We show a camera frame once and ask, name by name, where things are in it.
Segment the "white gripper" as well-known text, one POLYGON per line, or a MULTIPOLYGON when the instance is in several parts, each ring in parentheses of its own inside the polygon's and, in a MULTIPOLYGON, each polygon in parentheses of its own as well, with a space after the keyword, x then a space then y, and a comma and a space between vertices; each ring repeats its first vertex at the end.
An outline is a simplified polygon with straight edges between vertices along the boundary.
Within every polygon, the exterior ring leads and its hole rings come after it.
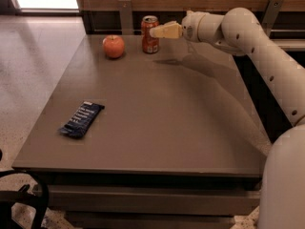
POLYGON ((168 22, 150 29, 150 36, 153 38, 177 39, 183 37, 192 42, 206 42, 203 36, 202 21, 209 15, 208 12, 188 10, 182 19, 182 27, 176 21, 168 22))

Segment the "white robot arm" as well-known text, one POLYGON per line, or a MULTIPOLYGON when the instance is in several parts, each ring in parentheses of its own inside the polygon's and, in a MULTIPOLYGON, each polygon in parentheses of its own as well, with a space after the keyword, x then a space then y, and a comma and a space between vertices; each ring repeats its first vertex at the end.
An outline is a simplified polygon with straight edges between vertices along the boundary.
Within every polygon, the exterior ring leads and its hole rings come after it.
POLYGON ((175 21, 149 30, 154 38, 183 37, 232 55, 247 55, 292 128, 268 153, 257 229, 305 229, 305 69, 272 41, 255 15, 235 8, 224 15, 188 11, 175 21))

